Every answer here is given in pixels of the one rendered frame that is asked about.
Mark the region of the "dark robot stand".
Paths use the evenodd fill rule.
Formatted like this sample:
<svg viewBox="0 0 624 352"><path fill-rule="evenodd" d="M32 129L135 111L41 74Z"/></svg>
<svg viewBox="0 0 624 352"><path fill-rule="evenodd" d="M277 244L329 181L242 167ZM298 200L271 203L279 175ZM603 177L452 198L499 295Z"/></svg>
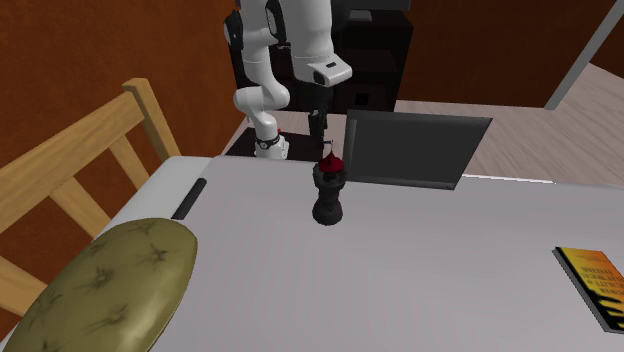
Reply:
<svg viewBox="0 0 624 352"><path fill-rule="evenodd" d="M309 135L282 132L282 136L290 143L288 160L318 162L324 156L325 144L320 144ZM255 129L248 127L233 145L225 152L228 156L253 157L255 152Z"/></svg>

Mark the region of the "red apple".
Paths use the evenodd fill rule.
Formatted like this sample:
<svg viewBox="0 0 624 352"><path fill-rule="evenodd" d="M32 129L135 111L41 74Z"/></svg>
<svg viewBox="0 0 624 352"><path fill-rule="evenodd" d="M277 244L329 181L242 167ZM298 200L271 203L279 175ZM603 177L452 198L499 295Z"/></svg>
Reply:
<svg viewBox="0 0 624 352"><path fill-rule="evenodd" d="M333 141L325 140L325 141L322 141L321 144L323 146L329 145L330 150L329 150L329 153L318 162L319 170L323 173L342 172L344 168L344 162L334 154Z"/></svg>

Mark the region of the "black cabinet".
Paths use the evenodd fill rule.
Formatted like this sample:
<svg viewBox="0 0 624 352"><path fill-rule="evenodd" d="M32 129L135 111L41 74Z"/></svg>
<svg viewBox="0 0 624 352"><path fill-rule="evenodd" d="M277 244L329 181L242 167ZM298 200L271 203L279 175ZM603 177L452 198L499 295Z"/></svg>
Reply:
<svg viewBox="0 0 624 352"><path fill-rule="evenodd" d="M394 109L404 72L413 26L405 15L411 0L331 0L331 38L335 53L352 68L352 77L333 86L330 114L351 109ZM251 87L245 76L241 52L230 48L237 88ZM297 101L297 84L290 47L269 48L275 78L290 92L286 110L303 112Z"/></svg>

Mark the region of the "black chess rook figure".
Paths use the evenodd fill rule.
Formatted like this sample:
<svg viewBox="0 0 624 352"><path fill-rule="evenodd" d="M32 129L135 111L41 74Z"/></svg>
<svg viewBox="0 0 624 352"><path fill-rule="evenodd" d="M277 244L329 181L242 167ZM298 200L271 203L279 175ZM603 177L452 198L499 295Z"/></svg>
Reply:
<svg viewBox="0 0 624 352"><path fill-rule="evenodd" d="M345 172L323 172L320 165L315 164L312 175L318 189L318 198L312 208L313 218L324 226L335 225L343 217L339 195L346 183Z"/></svg>

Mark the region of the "dark grey laptop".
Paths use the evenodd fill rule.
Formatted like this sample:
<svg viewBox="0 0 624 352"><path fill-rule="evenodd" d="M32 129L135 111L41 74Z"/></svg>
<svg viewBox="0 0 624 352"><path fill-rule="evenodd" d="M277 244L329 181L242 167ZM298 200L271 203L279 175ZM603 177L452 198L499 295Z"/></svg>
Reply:
<svg viewBox="0 0 624 352"><path fill-rule="evenodd" d="M350 110L342 160L352 182L453 190L492 119Z"/></svg>

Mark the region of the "wooden bed with grey cover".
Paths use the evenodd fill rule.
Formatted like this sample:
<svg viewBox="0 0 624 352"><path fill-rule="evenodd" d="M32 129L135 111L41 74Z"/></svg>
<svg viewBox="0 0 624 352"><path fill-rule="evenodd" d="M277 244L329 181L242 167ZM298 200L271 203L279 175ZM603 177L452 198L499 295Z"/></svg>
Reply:
<svg viewBox="0 0 624 352"><path fill-rule="evenodd" d="M490 178L453 190L352 182L317 223L313 162L166 153L96 239L172 215L198 250L150 352L624 352L553 254L624 270L624 187Z"/></svg>

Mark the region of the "olive green tufted pillow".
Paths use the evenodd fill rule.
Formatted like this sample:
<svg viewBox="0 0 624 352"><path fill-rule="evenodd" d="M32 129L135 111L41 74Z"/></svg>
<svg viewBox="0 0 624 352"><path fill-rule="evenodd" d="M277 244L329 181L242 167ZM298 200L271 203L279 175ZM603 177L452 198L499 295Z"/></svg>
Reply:
<svg viewBox="0 0 624 352"><path fill-rule="evenodd" d="M1 352L150 352L187 290L196 236L165 218L116 225L34 300Z"/></svg>

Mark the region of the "orange and black book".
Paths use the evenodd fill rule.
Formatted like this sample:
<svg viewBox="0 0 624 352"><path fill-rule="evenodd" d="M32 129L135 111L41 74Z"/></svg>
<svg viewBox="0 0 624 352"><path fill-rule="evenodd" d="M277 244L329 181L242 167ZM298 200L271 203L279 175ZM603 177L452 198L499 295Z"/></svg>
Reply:
<svg viewBox="0 0 624 352"><path fill-rule="evenodd" d="M608 333L624 334L624 276L602 251L555 247L553 254Z"/></svg>

